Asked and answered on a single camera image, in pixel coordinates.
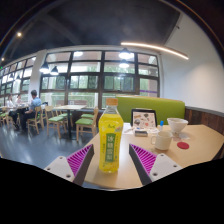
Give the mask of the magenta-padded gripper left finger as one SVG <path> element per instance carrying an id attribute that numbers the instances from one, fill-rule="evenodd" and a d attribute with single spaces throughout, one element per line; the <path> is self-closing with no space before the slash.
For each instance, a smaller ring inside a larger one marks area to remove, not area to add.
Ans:
<path id="1" fill-rule="evenodd" d="M 57 157 L 45 168 L 45 171 L 81 186 L 93 155 L 94 146 L 90 144 L 67 157 Z"/>

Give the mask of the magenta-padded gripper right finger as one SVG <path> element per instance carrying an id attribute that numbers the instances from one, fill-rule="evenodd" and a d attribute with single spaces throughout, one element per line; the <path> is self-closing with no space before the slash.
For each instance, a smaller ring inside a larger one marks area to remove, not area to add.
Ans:
<path id="1" fill-rule="evenodd" d="M 129 145 L 129 155 L 133 160 L 143 185 L 147 185 L 182 169 L 180 165 L 166 154 L 160 153 L 155 155 L 134 144 Z"/>

